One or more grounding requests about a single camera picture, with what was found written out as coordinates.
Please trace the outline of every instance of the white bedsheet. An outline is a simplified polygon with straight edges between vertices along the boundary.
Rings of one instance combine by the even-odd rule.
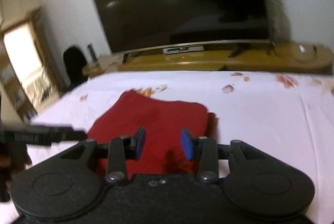
[[[151,87],[156,91],[152,98],[160,100],[201,103],[217,115],[219,143],[241,139],[305,172],[316,188],[307,216],[315,223],[331,224],[334,221],[334,96],[331,94],[334,78],[293,76],[294,87],[286,88],[277,81],[277,74],[231,74],[110,73],[65,95],[34,119],[34,123],[71,125],[88,131],[124,91],[132,88]],[[226,85],[231,85],[234,91],[224,94],[222,88]],[[29,146],[28,150],[33,164],[37,164],[72,145],[73,142],[51,148]],[[228,172],[227,161],[221,161],[220,175],[226,176]],[[0,223],[8,223],[16,216],[11,203],[0,205]]]

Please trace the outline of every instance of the red towel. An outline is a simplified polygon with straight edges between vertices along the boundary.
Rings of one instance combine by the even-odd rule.
[[[202,104],[159,101],[130,90],[94,123],[88,138],[109,143],[114,137],[132,136],[139,127],[145,127],[143,153],[140,160],[127,161],[128,176],[134,173],[190,173],[196,170],[197,163],[186,160],[180,132],[185,127],[195,137],[206,135],[208,118],[207,109]],[[100,161],[99,165],[104,169],[106,161]]]

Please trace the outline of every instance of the chair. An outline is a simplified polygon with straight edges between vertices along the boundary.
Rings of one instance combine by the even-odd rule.
[[[69,47],[63,54],[66,72],[70,78],[71,84],[69,90],[76,88],[88,80],[87,76],[82,74],[82,68],[87,65],[87,60],[78,47]]]

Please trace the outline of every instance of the tv stand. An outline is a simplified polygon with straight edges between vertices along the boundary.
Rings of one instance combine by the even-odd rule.
[[[159,50],[143,51],[135,55],[112,54],[99,58],[99,67],[91,64],[83,69],[83,74],[94,77],[113,71],[154,71],[154,70],[198,70],[198,71],[267,71],[292,72],[304,74],[332,74],[333,52],[322,45],[299,43],[259,44],[245,51],[236,46],[238,52],[221,45],[221,49],[201,52],[175,53],[165,55]]]

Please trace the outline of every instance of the black television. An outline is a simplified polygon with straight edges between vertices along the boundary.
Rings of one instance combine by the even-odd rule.
[[[269,42],[264,0],[95,0],[113,53]]]

